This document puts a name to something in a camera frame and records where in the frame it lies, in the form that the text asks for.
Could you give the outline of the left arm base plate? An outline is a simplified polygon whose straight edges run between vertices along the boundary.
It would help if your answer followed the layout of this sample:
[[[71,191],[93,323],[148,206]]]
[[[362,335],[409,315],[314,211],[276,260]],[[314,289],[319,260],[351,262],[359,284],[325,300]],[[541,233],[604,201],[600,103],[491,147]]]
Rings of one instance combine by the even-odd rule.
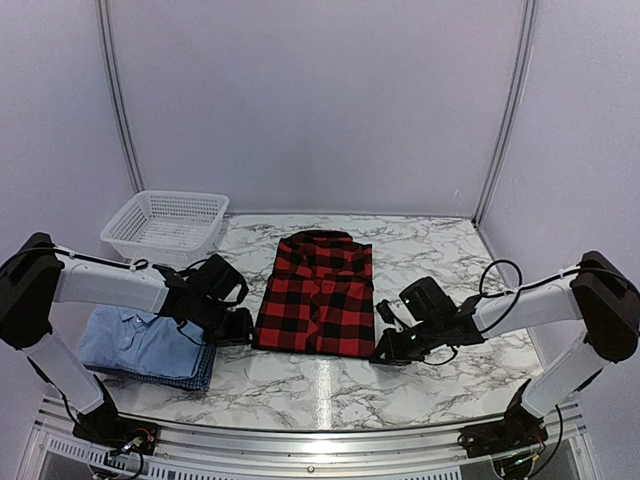
[[[141,438],[139,446],[132,450],[143,455],[152,455],[156,448],[159,426],[152,422],[121,416],[105,418],[83,418],[73,427],[76,438],[87,440],[111,449],[121,449],[135,438]]]

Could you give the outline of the light blue shirt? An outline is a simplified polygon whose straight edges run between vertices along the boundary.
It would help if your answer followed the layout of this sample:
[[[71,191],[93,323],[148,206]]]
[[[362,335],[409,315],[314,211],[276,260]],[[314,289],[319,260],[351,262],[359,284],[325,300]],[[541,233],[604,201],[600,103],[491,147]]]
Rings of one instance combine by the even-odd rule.
[[[194,374],[202,329],[127,307],[101,305],[89,317],[80,341],[79,358],[92,366],[147,375],[188,378]]]

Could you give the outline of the red black plaid shirt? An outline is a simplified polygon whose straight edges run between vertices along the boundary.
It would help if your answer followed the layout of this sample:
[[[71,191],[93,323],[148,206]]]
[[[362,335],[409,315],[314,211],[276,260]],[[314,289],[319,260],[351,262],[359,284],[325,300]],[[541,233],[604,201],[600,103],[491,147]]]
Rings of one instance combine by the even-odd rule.
[[[252,347],[368,359],[376,347],[373,292],[370,244],[331,230],[282,238]]]

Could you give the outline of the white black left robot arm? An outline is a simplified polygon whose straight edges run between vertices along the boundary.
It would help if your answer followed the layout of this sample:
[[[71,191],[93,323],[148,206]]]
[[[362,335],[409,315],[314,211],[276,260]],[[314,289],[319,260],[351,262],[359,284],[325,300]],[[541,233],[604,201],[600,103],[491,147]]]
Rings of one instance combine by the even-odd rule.
[[[244,277],[219,255],[176,270],[145,260],[121,263],[67,250],[32,234],[1,266],[1,340],[22,353],[61,395],[75,437],[149,453],[157,424],[122,415],[104,383],[56,329],[71,304],[141,310],[199,327],[215,346],[246,345],[253,320]]]

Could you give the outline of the blue checked shirt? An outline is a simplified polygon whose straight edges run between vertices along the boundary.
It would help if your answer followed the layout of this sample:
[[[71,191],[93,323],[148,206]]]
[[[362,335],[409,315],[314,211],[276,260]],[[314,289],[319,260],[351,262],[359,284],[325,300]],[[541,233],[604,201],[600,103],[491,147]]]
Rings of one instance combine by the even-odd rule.
[[[155,374],[147,375],[138,372],[131,372],[127,370],[102,366],[87,365],[86,368],[93,372],[123,377],[125,379],[135,380],[147,384],[162,385],[184,391],[207,391],[209,389],[213,374],[215,353],[216,349],[212,344],[202,347],[201,352],[197,357],[194,374],[191,377],[180,379]]]

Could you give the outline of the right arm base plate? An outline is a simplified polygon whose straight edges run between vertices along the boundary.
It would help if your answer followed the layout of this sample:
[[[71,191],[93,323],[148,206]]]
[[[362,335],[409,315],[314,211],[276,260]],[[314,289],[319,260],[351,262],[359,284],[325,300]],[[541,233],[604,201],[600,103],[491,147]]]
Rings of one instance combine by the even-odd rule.
[[[547,430],[540,422],[500,420],[463,427],[457,442],[469,458],[476,458],[544,443],[547,439]]]

